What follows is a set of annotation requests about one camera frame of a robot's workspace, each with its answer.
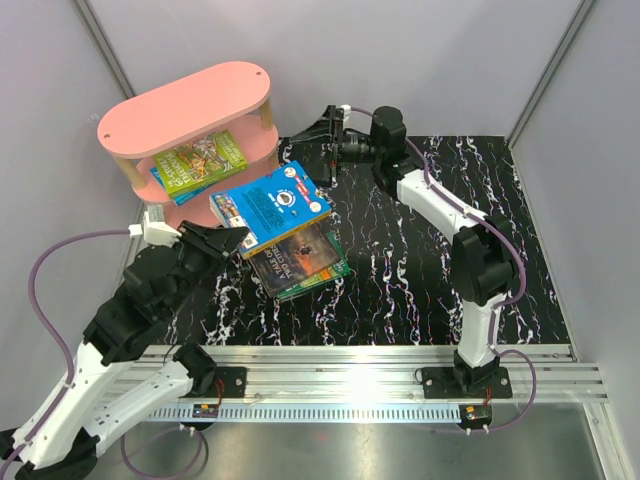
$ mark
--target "grey wall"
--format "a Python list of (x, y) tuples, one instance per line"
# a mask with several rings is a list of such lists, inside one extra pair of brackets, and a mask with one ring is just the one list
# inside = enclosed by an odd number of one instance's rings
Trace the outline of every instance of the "grey wall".
[[(101, 149), (98, 119), (122, 101), (70, 1), (0, 2), (0, 430), (26, 421), (64, 361), (32, 313), (27, 276), (49, 245), (126, 228), (138, 201)], [(75, 349), (112, 293), (126, 237), (66, 247), (38, 282)]]
[(254, 61), (284, 134), (330, 103), (395, 105), (417, 134), (507, 134), (578, 3), (91, 0), (138, 93)]
[[(599, 2), (515, 155), (582, 359), (640, 450), (640, 9)], [(632, 455), (640, 475), (640, 457)]]

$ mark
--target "green book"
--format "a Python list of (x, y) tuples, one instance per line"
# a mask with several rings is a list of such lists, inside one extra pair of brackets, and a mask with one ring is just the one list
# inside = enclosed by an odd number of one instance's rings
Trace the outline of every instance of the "green book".
[(247, 159), (228, 130), (153, 156), (167, 194), (172, 199), (217, 183), (246, 170)]
[(299, 297), (300, 295), (303, 295), (326, 282), (336, 280), (351, 273), (351, 269), (347, 264), (347, 259), (345, 258), (344, 253), (342, 253), (342, 250), (340, 250), (340, 244), (338, 243), (335, 234), (333, 232), (329, 232), (327, 233), (327, 237), (336, 251), (340, 254), (342, 260), (328, 268), (325, 268), (321, 272), (310, 276), (293, 287), (283, 290), (278, 294), (279, 300), (293, 300), (294, 298)]

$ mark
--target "black and white marble pattern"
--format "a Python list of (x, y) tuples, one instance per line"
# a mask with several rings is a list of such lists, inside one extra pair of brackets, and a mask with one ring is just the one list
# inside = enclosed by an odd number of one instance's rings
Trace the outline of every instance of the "black and white marble pattern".
[[(432, 175), (464, 201), (506, 216), (526, 261), (525, 297), (502, 315), (503, 343), (569, 343), (510, 153), (502, 137), (415, 137)], [(281, 144), (281, 160), (320, 155)], [(443, 345), (460, 338), (462, 304), (449, 283), (450, 246), (392, 201), (369, 165), (346, 165), (327, 189), (331, 224), (353, 275), (292, 302), (267, 297), (247, 263), (203, 285), (160, 343), (207, 345)]]

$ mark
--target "stack of books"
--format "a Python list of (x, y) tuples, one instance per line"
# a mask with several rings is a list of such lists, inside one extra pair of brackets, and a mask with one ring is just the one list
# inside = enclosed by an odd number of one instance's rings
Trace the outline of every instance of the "stack of books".
[(239, 252), (271, 297), (290, 300), (350, 273), (325, 220), (331, 207), (298, 162), (216, 192), (210, 206), (223, 225), (249, 228)]
[(178, 206), (248, 167), (228, 130), (157, 153), (153, 161), (151, 174)]

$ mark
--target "shelf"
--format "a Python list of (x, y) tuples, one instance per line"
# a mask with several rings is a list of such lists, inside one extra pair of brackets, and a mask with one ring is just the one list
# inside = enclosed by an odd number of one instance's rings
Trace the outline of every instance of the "shelf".
[(205, 227), (219, 225), (217, 218), (209, 210), (209, 195), (213, 192), (249, 183), (277, 167), (271, 164), (270, 157), (278, 148), (278, 130), (275, 127), (271, 130), (263, 130), (259, 116), (245, 115), (221, 125), (213, 131), (221, 130), (231, 132), (240, 151), (247, 159), (249, 168), (231, 178), (211, 185), (206, 191), (180, 207), (172, 202), (164, 188), (151, 175), (150, 170), (154, 166), (152, 157), (141, 160), (136, 166), (147, 184), (144, 188), (134, 188), (133, 191), (145, 203), (163, 205), (165, 220), (174, 228), (185, 219)]
[(116, 105), (100, 121), (98, 139), (115, 157), (148, 157), (256, 110), (270, 89), (257, 65), (215, 65)]

